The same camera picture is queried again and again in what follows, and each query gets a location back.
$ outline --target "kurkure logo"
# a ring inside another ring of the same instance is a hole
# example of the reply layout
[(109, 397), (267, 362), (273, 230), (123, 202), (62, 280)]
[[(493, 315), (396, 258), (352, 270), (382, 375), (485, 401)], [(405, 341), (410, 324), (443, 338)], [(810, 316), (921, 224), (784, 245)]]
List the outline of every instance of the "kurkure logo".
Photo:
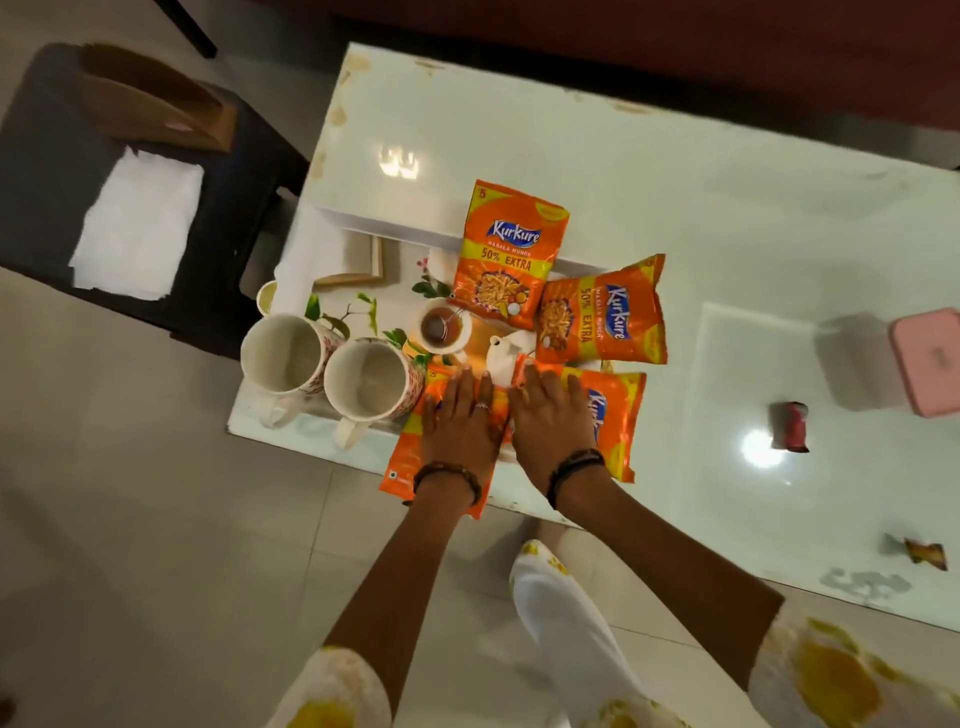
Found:
[(607, 284), (607, 333), (614, 339), (628, 339), (630, 324), (630, 296), (622, 285)]
[(491, 235), (496, 235), (505, 243), (516, 245), (518, 248), (529, 248), (540, 240), (540, 231), (528, 231), (517, 223), (506, 220), (494, 220), (487, 231), (487, 236)]
[(607, 398), (595, 389), (587, 389), (588, 407), (593, 415), (593, 439), (600, 435), (600, 425), (607, 417)]

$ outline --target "snack wrapper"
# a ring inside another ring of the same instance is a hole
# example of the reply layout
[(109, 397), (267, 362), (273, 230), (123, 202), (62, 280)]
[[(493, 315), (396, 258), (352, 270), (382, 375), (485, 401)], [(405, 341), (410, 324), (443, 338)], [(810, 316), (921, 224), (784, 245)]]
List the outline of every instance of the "snack wrapper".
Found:
[(569, 218), (560, 206), (477, 180), (453, 297), (478, 316), (532, 330)]
[(551, 364), (612, 359), (666, 364), (657, 281), (666, 256), (601, 276), (552, 280), (537, 314), (537, 359)]
[(589, 397), (597, 449), (607, 461), (607, 470), (622, 483), (634, 482), (634, 472), (630, 469), (630, 449), (634, 443), (636, 414), (643, 400), (647, 375), (642, 372), (620, 375), (588, 372), (559, 364), (544, 364), (521, 354), (516, 358), (514, 386), (525, 381), (524, 370), (528, 362), (533, 363), (540, 372), (556, 372), (560, 375), (564, 390), (568, 375), (580, 378)]
[[(413, 500), (414, 497), (414, 476), (423, 467), (423, 461), (420, 459), (420, 441), (423, 437), (423, 401), (427, 394), (433, 395), (434, 401), (439, 402), (446, 390), (446, 383), (454, 375), (452, 369), (431, 364), (427, 368), (426, 381), (423, 385), (423, 393), (417, 404), (414, 405), (410, 417), (407, 418), (403, 430), (400, 432), (400, 439), (396, 442), (394, 454), (390, 456), (390, 462), (387, 463), (387, 471), (384, 473), (383, 480), (380, 482), (380, 490), (384, 493), (390, 493), (399, 496), (404, 500)], [(480, 382), (477, 380), (476, 387), (479, 389)], [(500, 387), (493, 389), (493, 403), (490, 408), (493, 425), (503, 431), (510, 417), (510, 402), (507, 400), (507, 392)], [(475, 519), (480, 518), (484, 506), (487, 504), (487, 495), (490, 493), (490, 485), (493, 481), (481, 483), (483, 487), (483, 496), (480, 502), (470, 506), (467, 513)]]

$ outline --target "tile floor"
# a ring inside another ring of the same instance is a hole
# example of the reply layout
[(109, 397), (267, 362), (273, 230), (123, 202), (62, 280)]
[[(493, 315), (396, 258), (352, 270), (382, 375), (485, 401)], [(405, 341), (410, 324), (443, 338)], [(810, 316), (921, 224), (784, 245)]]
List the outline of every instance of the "tile floor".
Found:
[[(270, 8), (189, 3), (197, 57), (149, 0), (0, 6), (0, 109), (33, 52), (107, 39), (243, 94), (306, 154), (340, 51)], [(403, 509), (377, 478), (228, 436), (235, 363), (0, 271), (0, 692), (16, 726), (256, 726)], [(541, 726), (556, 706), (506, 574), (521, 518), (464, 521), (397, 723)], [(603, 546), (564, 560), (658, 700), (701, 728), (762, 726)], [(960, 635), (804, 593), (891, 661), (960, 688)]]

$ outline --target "black bracelet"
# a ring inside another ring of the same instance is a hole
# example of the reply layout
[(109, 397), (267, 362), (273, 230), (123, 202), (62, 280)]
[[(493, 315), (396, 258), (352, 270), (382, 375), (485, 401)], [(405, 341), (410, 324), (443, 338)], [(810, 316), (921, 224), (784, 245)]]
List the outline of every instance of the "black bracelet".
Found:
[(453, 463), (441, 463), (436, 461), (427, 463), (417, 471), (416, 475), (414, 475), (414, 495), (417, 494), (417, 489), (420, 487), (423, 479), (434, 473), (452, 473), (454, 475), (461, 476), (473, 491), (473, 503), (470, 504), (471, 508), (479, 503), (480, 498), (483, 497), (483, 488), (481, 488), (480, 483), (477, 482), (476, 475), (471, 473), (462, 465), (454, 465)]
[(577, 450), (558, 465), (557, 470), (550, 474), (550, 487), (546, 489), (546, 501), (550, 504), (550, 507), (555, 511), (557, 510), (557, 494), (560, 492), (560, 486), (571, 475), (593, 465), (607, 467), (607, 461), (604, 460), (603, 453), (598, 449)]

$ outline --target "pink container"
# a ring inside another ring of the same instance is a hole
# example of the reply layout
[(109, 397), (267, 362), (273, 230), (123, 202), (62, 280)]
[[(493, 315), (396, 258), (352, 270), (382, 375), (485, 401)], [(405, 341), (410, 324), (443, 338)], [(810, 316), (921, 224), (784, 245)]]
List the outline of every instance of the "pink container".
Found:
[(941, 308), (897, 319), (890, 341), (913, 411), (921, 417), (960, 412), (960, 311)]

